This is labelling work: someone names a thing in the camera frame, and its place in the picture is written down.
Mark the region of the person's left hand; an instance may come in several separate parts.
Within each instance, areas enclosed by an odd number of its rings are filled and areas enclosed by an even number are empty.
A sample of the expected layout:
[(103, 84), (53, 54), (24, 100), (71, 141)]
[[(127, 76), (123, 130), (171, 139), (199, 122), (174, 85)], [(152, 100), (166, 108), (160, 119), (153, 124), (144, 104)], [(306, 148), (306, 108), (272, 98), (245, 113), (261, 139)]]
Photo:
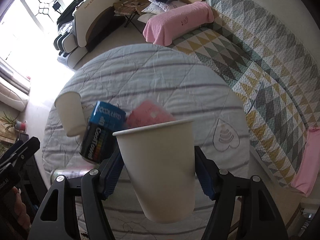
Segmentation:
[(26, 205), (22, 202), (20, 190), (14, 186), (5, 195), (4, 203), (9, 211), (9, 217), (13, 219), (14, 226), (18, 226), (17, 229), (22, 233), (23, 239), (28, 239), (31, 222)]

